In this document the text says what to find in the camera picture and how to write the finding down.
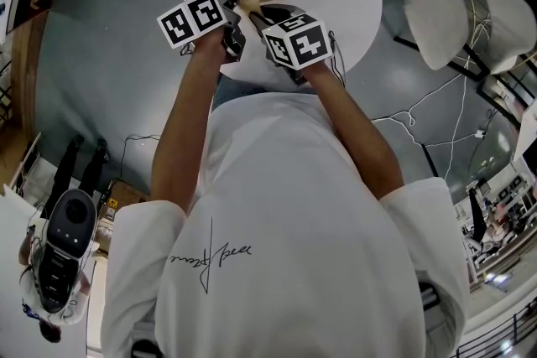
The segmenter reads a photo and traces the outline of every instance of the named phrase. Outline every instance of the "black railing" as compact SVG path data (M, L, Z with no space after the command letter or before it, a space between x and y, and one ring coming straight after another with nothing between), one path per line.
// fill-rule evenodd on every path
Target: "black railing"
M494 358L537 329L537 298L508 320L464 345L451 358Z

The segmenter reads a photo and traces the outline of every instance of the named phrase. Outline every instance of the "person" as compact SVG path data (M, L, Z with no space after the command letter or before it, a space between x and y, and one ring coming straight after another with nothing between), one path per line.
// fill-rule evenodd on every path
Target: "person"
M446 182L404 186L322 62L316 95L242 83L209 117L221 40L196 41L152 201L116 213L103 355L449 356L469 287Z
M44 234L46 232L46 221L52 215L52 211L62 194L69 188L70 178L75 169L76 155L83 141L83 137L77 135L69 143L56 171L55 182L50 197L47 199L41 212L41 220L36 221L36 223L28 228L26 237L18 251L18 262L21 266L21 276L18 283L23 293L23 311L30 318L39 319L41 334L52 343L60 341L60 325L76 324L81 320L86 310L91 291L90 282L84 272L81 272L80 281L71 294L70 302L67 306L58 314L49 314L41 305L35 279L35 271L39 266L43 250L41 243L44 240ZM93 196L95 192L101 175L102 165L107 160L107 143L104 139L100 139L93 158L82 175L82 181L79 187L90 196ZM36 235L36 225L38 224L40 234Z

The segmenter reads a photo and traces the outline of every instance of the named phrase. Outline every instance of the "floor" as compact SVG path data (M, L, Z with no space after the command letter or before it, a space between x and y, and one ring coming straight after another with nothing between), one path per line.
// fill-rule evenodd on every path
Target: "floor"
M103 136L112 161L102 183L117 177L124 139L131 133L160 133L172 107L187 59L164 42L155 19L164 5L181 0L55 0L44 33L39 60L36 126L43 132L42 154L58 163L66 144L81 132L87 145L79 157L76 177L92 153L91 144ZM383 20L373 46L348 72L347 89L373 119L408 109L422 96L447 82L450 69L429 70L416 53L392 41L408 33L402 0L383 0ZM417 107L410 128L420 143L452 139L461 110L464 78L458 78ZM489 106L467 82L464 113L456 137L483 129ZM405 115L399 119L408 123ZM394 148L406 182L432 175L423 150L414 145L402 126L380 122L378 128ZM492 176L509 161L516 139L501 115L495 116L481 141L469 138L454 145L447 183L454 201L465 195L466 184L479 173ZM123 177L140 189L149 186L150 166L156 142L128 142ZM441 176L446 174L451 145L430 148Z

